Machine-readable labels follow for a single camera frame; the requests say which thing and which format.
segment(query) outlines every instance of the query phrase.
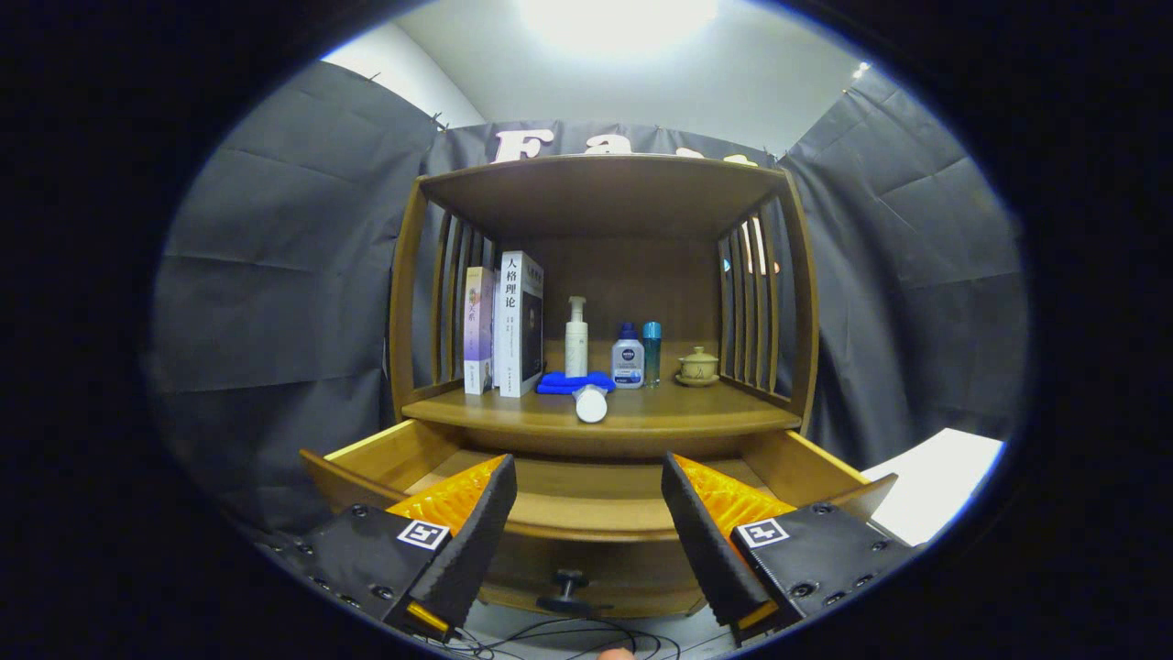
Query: yellow part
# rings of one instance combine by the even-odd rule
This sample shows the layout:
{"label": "yellow part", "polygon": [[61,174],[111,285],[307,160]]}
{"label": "yellow part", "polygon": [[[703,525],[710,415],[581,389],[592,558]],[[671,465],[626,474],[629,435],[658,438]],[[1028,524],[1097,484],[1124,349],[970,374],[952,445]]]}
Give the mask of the yellow part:
{"label": "yellow part", "polygon": [[737,627],[741,628],[743,631],[747,631],[750,630],[751,626],[761,621],[766,617],[769,617],[774,612],[778,612],[778,604],[775,604],[774,601],[764,603],[761,607],[743,617],[741,620],[737,622]]}
{"label": "yellow part", "polygon": [[713,519],[717,529],[720,530],[721,536],[731,546],[733,540],[730,535],[733,533],[733,528],[794,511],[789,504],[747,487],[732,477],[721,475],[712,468],[674,454],[672,458],[684,470],[685,477],[692,484],[692,490],[705,505],[705,511],[708,512],[710,518]]}
{"label": "yellow part", "polygon": [[412,520],[445,525],[452,531],[452,536],[456,536],[468,517],[473,515],[473,508],[481,499],[484,488],[489,485],[493,471],[497,469],[504,457],[506,455],[501,455],[457,472],[391,506],[387,512]]}
{"label": "yellow part", "polygon": [[407,614],[416,621],[434,630],[438,637],[443,637],[448,633],[448,624],[445,624],[443,619],[428,612],[422,605],[415,603],[414,600],[407,605]]}

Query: wooden drawer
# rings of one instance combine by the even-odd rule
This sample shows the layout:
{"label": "wooden drawer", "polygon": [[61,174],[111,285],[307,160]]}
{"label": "wooden drawer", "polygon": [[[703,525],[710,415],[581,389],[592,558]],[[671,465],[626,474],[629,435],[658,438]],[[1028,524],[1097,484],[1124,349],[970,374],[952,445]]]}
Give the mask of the wooden drawer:
{"label": "wooden drawer", "polygon": [[[794,431],[739,436],[720,447],[721,456],[679,453],[796,506],[868,483]],[[358,502],[391,506],[495,454],[463,428],[418,420],[325,457],[301,451],[335,512]],[[609,615],[682,614],[703,605],[660,497],[659,460],[514,456],[517,501],[483,600],[537,611],[535,600],[555,592],[554,572],[577,569],[591,584],[576,593],[612,605]]]}

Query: white wall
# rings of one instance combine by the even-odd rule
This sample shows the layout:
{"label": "white wall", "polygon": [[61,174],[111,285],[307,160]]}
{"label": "white wall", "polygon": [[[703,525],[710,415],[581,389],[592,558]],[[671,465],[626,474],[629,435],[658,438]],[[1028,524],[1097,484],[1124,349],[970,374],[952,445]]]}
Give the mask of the white wall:
{"label": "white wall", "polygon": [[321,60],[365,77],[378,73],[374,82],[429,115],[441,113],[436,121],[450,128],[486,123],[443,69],[392,22],[359,35]]}

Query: gray fabric backdrop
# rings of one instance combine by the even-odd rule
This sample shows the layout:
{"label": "gray fabric backdrop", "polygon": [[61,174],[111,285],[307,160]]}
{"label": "gray fabric backdrop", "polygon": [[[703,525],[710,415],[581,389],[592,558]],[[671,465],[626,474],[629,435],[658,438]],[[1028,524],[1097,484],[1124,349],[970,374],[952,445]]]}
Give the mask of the gray fabric backdrop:
{"label": "gray fabric backdrop", "polygon": [[[327,454],[388,424],[388,284],[412,179],[491,162],[496,132],[531,128],[555,134],[541,155],[619,134],[636,152],[685,147],[775,164],[759,149],[655,125],[551,120],[438,134],[385,88],[308,67],[211,156],[156,283],[147,366],[160,422],[229,511],[294,532],[326,517],[297,451]],[[1015,223],[972,159],[873,70],[780,165],[799,178],[819,277],[811,438],[863,469],[943,426],[1005,437],[1023,392],[1026,300]],[[777,204],[765,219],[781,222]],[[775,247],[786,393],[793,280],[785,243]],[[433,253],[420,252],[421,272]]]}

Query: blue towel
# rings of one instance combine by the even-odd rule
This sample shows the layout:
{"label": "blue towel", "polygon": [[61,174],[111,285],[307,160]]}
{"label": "blue towel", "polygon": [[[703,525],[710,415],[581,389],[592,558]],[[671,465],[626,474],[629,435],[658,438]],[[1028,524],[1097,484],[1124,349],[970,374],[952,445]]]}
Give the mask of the blue towel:
{"label": "blue towel", "polygon": [[551,372],[537,383],[540,395],[572,395],[583,386],[598,386],[604,390],[615,392],[615,381],[603,372],[591,372],[586,376],[567,379],[564,372]]}

